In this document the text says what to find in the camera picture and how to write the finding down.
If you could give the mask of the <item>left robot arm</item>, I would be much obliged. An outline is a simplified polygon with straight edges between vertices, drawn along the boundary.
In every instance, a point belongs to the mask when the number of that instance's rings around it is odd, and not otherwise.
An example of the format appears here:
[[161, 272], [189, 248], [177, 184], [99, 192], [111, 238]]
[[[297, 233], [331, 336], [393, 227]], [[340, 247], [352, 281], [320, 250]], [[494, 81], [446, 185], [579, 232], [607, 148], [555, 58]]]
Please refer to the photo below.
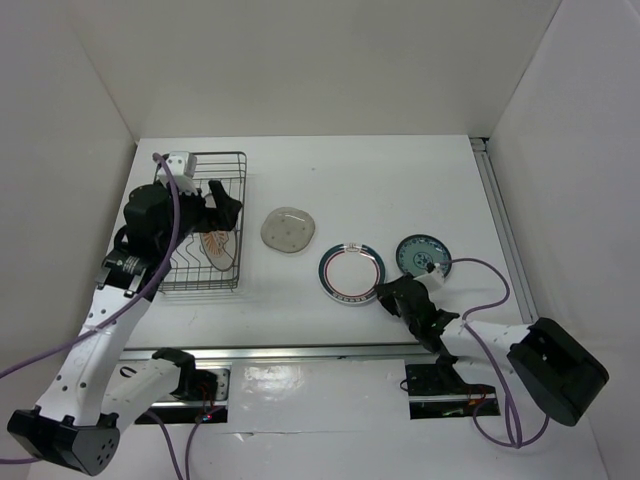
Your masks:
[[153, 353], [133, 376], [108, 386], [121, 354], [171, 269], [175, 249], [194, 233], [231, 231], [242, 209], [218, 180], [173, 191], [156, 181], [134, 189], [125, 223], [104, 258], [91, 308], [52, 384], [32, 409], [15, 411], [8, 432], [36, 460], [89, 476], [104, 471], [120, 437], [154, 402], [214, 401], [216, 374], [170, 347]]

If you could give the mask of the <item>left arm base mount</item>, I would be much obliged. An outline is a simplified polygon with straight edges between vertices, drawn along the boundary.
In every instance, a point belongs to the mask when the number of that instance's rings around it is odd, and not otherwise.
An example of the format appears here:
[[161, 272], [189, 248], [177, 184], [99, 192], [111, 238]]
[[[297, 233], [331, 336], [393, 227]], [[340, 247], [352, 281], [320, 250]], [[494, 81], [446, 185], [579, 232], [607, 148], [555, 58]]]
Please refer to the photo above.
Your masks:
[[167, 424], [222, 424], [228, 420], [231, 371], [199, 365], [185, 351], [161, 348], [151, 356], [167, 360], [180, 370], [178, 384], [155, 401], [150, 410]]

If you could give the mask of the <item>green red ring plate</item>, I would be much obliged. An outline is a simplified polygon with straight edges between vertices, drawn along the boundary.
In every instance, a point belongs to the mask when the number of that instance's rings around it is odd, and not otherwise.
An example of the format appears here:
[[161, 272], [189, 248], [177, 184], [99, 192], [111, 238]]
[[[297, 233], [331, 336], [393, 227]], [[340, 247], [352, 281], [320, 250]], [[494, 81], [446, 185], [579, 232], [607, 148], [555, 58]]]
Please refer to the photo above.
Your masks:
[[366, 244], [343, 243], [322, 255], [317, 275], [323, 291], [345, 305], [364, 305], [376, 299], [375, 288], [386, 279], [386, 266]]

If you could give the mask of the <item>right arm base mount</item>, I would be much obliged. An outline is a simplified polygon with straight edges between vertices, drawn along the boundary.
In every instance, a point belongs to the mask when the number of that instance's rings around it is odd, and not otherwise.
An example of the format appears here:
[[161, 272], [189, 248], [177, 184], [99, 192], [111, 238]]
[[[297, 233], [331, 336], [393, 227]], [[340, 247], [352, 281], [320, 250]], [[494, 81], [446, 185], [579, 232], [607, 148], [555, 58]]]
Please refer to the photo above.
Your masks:
[[468, 383], [449, 360], [429, 354], [403, 355], [404, 377], [399, 388], [407, 395], [411, 420], [451, 420], [499, 417], [496, 389], [486, 383]]

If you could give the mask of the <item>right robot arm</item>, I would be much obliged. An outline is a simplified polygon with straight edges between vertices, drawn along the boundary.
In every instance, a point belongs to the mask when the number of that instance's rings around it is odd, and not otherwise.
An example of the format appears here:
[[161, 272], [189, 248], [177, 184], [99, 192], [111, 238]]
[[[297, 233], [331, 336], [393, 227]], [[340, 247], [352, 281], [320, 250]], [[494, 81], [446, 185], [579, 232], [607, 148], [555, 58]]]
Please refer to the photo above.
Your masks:
[[409, 277], [374, 287], [377, 300], [401, 318], [414, 338], [443, 358], [436, 379], [448, 392], [471, 379], [463, 360], [494, 358], [521, 381], [536, 406], [555, 422], [573, 427], [609, 381], [609, 373], [556, 321], [541, 317], [531, 325], [465, 324], [458, 314], [437, 307], [426, 286]]

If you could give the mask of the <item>clear glass plate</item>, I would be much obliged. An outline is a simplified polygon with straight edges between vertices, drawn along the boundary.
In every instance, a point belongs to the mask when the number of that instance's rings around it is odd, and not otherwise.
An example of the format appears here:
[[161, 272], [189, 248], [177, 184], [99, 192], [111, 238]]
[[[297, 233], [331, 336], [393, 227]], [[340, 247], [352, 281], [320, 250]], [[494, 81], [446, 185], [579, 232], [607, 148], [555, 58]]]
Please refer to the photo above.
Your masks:
[[304, 250], [316, 231], [313, 217], [304, 210], [280, 207], [270, 212], [261, 226], [263, 243], [281, 253]]

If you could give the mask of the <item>orange sunburst plate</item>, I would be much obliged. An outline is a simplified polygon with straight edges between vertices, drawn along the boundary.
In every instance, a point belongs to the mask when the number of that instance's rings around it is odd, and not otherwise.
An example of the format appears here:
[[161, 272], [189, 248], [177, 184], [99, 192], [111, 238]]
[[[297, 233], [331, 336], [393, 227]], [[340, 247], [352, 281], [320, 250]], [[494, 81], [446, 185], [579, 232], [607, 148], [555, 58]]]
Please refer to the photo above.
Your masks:
[[221, 272], [231, 270], [237, 254], [236, 232], [200, 233], [199, 237], [211, 266]]

